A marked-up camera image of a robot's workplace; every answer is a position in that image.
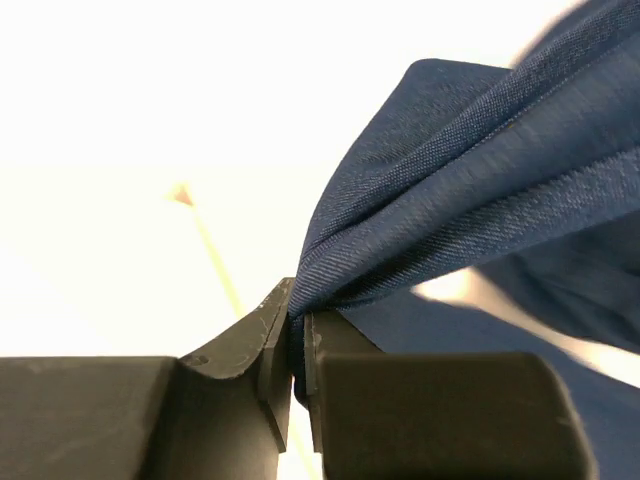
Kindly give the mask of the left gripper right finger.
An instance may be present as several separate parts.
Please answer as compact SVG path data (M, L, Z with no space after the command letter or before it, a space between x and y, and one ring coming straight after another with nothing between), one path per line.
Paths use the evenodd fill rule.
M389 354L335 312L305 319L314 448L328 479L594 479L560 377L529 353Z

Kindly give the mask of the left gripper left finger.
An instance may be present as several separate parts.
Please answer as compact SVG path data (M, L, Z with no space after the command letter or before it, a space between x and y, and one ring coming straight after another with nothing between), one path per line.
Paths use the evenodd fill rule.
M286 449L293 286L182 358L1 362L5 479L273 479Z

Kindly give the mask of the dark blue denim trousers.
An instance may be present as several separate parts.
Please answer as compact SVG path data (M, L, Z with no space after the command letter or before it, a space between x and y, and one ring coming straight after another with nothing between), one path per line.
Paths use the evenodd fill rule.
M552 332L639 350L639 5L587 1L512 68L413 63L339 164L289 303L335 309L386 352L525 349L569 387L599 473L639 475L639 391L496 316L411 288L474 267Z

